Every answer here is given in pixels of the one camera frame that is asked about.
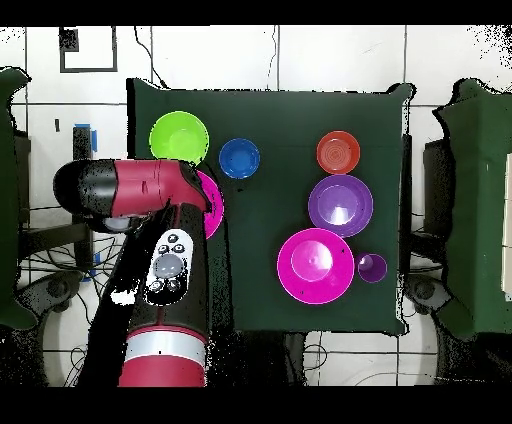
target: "magenta bowl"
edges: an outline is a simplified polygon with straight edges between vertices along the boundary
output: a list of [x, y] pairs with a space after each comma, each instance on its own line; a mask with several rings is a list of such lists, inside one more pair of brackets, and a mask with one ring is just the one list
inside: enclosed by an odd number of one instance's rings
[[348, 244], [332, 231], [309, 228], [291, 236], [277, 257], [283, 288], [299, 302], [321, 305], [339, 298], [354, 277]]
[[212, 211], [204, 214], [204, 230], [206, 233], [206, 240], [208, 240], [217, 228], [219, 228], [222, 218], [224, 216], [224, 202], [219, 187], [215, 184], [208, 175], [204, 172], [197, 171], [203, 191], [212, 204]]

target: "purple bowl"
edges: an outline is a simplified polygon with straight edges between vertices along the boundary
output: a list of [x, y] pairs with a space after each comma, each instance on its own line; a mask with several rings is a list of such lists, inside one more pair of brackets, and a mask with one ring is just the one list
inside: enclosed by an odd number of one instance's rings
[[386, 260], [376, 253], [361, 253], [355, 265], [359, 276], [367, 283], [378, 283], [388, 272]]
[[373, 198], [366, 184], [358, 178], [331, 175], [311, 192], [308, 211], [315, 227], [330, 230], [340, 237], [350, 237], [370, 222]]

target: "blue tape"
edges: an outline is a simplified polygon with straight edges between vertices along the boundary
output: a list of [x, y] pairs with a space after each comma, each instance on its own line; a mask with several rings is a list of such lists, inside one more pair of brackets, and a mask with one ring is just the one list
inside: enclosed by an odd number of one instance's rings
[[92, 148], [92, 151], [93, 152], [97, 152], [98, 151], [98, 137], [97, 137], [97, 134], [96, 134], [96, 130], [94, 131], [91, 131], [91, 148]]
[[[93, 263], [95, 265], [97, 265], [100, 262], [101, 262], [101, 254], [100, 253], [95, 253], [94, 257], [93, 257]], [[90, 269], [89, 270], [89, 274], [92, 275], [93, 277], [96, 277], [96, 272], [97, 271], [95, 269]], [[89, 281], [91, 281], [90, 277], [84, 277], [84, 279], [82, 280], [82, 283], [88, 283]]]

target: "white floor tile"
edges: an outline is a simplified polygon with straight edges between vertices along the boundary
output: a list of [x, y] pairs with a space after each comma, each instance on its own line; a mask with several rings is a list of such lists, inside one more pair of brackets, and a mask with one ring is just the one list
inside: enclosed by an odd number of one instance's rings
[[[423, 168], [423, 151], [425, 143], [443, 138], [441, 124], [432, 114], [433, 108], [416, 107], [410, 109], [409, 131], [412, 137], [412, 212], [425, 213], [425, 170]], [[413, 217], [414, 229], [419, 229], [421, 217]]]
[[395, 386], [396, 354], [331, 353], [319, 370], [321, 386]]
[[[154, 27], [153, 65], [170, 88], [276, 89], [273, 25]], [[277, 43], [277, 30], [274, 35]], [[154, 83], [159, 84], [154, 76]]]
[[[149, 27], [137, 28], [139, 41], [150, 49]], [[84, 48], [79, 52], [66, 53], [66, 57], [76, 56], [76, 59], [72, 59], [75, 64], [103, 66], [106, 62], [103, 39], [105, 28], [97, 29], [98, 31], [95, 27], [79, 27], [79, 48], [82, 44]], [[117, 27], [116, 31], [118, 72], [60, 73], [58, 28], [28, 28], [27, 72], [32, 77], [28, 88], [29, 102], [126, 102], [126, 78], [138, 77], [149, 80], [151, 61], [144, 48], [136, 43], [133, 27]]]
[[46, 377], [50, 387], [64, 387], [64, 384], [68, 387], [83, 364], [82, 358], [84, 357], [79, 350], [72, 354], [71, 352], [44, 352], [43, 355]]
[[403, 25], [281, 26], [280, 89], [383, 92], [403, 81]]
[[[57, 170], [73, 160], [73, 127], [90, 124], [97, 134], [98, 155], [108, 157], [126, 151], [126, 106], [29, 105], [30, 206], [58, 205], [53, 195]], [[59, 119], [59, 129], [55, 129]]]
[[437, 333], [432, 317], [415, 313], [412, 302], [405, 296], [402, 305], [409, 332], [400, 336], [400, 352], [437, 353]]
[[401, 353], [398, 361], [398, 372], [399, 386], [431, 385], [436, 377], [437, 355], [407, 355]]
[[319, 366], [325, 359], [325, 353], [323, 353], [323, 351], [319, 353], [304, 353], [304, 376], [306, 377], [308, 386], [319, 385], [320, 369], [322, 368]]
[[[78, 293], [87, 305], [87, 315], [92, 322], [99, 303], [92, 281], [81, 283]], [[71, 299], [71, 306], [66, 311], [59, 314], [51, 312], [45, 328], [43, 348], [73, 349], [86, 345], [90, 325], [85, 314], [85, 307], [78, 296]]]
[[[25, 28], [0, 27], [0, 68], [4, 66], [25, 69]], [[25, 102], [24, 88], [14, 94], [13, 102]]]
[[[57, 201], [55, 200], [53, 204], [47, 204], [46, 206], [57, 206], [57, 205], [58, 205]], [[58, 225], [71, 224], [71, 222], [72, 222], [71, 214], [62, 208], [40, 209], [40, 210], [30, 211], [30, 227], [31, 228], [54, 227], [54, 226], [58, 226]]]
[[406, 79], [418, 89], [412, 104], [448, 103], [461, 78], [479, 78], [498, 90], [512, 84], [508, 42], [491, 34], [484, 26], [408, 25]]
[[[306, 346], [318, 344], [320, 332], [306, 337]], [[322, 332], [322, 346], [328, 352], [396, 352], [396, 337], [381, 333], [331, 333]]]
[[19, 131], [27, 131], [27, 107], [25, 105], [11, 106], [11, 115], [14, 118], [14, 128]]

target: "green tablecloth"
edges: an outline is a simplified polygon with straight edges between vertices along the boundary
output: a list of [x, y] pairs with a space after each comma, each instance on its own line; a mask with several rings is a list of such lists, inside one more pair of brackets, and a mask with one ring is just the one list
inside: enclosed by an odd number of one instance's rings
[[506, 156], [512, 152], [512, 95], [474, 79], [456, 84], [439, 111], [455, 158], [453, 229], [446, 244], [454, 299], [439, 319], [460, 339], [512, 333], [512, 302], [501, 290]]
[[[127, 88], [130, 157], [152, 157], [151, 128], [174, 110], [196, 115], [210, 134], [205, 162], [225, 199], [224, 223], [208, 241], [214, 321], [228, 320], [231, 284], [239, 330], [404, 332], [395, 304], [402, 106], [412, 93], [409, 85], [382, 94], [185, 91], [159, 90], [134, 79]], [[355, 254], [383, 255], [389, 272], [374, 285], [356, 275], [338, 300], [308, 306], [283, 290], [276, 260], [288, 237], [312, 226], [309, 193], [327, 176], [316, 162], [316, 144], [333, 130], [348, 131], [359, 141], [361, 159], [351, 174], [374, 198], [369, 225], [347, 242]], [[252, 140], [261, 154], [260, 168], [246, 180], [226, 177], [218, 165], [222, 145], [236, 137]], [[199, 168], [209, 173], [204, 163]]]

